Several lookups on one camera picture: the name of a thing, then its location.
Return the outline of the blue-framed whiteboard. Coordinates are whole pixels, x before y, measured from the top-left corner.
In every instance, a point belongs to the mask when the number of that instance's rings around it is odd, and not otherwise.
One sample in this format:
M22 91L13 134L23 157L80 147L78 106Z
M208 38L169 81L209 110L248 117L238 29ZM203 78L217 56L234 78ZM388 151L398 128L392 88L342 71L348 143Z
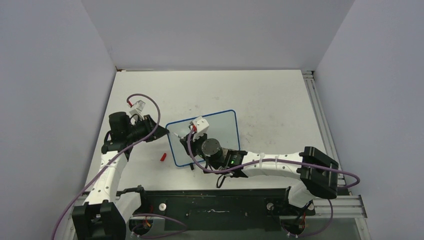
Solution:
M237 123L237 115L233 109L210 113L203 116L209 123L207 136L217 139L221 146L234 150L240 149L240 138ZM185 167L192 163L192 159L186 154L186 151L180 139L173 135L177 133L184 137L189 133L189 125L194 117L178 121L169 122L165 128L169 130L168 141L177 167Z

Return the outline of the red marker cap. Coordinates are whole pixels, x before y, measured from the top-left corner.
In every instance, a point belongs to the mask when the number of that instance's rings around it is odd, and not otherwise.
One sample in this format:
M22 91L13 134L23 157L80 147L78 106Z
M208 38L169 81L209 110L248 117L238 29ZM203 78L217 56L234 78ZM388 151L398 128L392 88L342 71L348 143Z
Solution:
M161 162L163 162L163 161L166 159L166 157L167 157L167 153L164 153L164 154L161 156L160 161L161 161Z

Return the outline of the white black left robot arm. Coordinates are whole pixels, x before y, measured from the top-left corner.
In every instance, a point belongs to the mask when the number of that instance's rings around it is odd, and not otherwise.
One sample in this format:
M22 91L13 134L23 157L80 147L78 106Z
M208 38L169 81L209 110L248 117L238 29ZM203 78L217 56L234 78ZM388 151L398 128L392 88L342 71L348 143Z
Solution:
M74 207L72 221L79 240L123 240L127 217L116 204L119 182L137 142L152 142L169 134L148 114L135 123L125 112L109 115L110 130L101 147L100 169L89 184L82 205Z

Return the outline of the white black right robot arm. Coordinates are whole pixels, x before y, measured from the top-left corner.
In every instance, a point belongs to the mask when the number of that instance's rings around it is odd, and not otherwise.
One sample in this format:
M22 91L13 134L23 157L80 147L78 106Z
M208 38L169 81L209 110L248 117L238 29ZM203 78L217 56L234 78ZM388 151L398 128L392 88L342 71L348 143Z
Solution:
M230 178L277 176L294 179L283 199L283 209L296 214L314 198L332 200L338 196L339 164L316 147L306 146L291 154L265 154L224 148L206 134L192 140L189 133L180 138L187 155L201 157L204 173Z

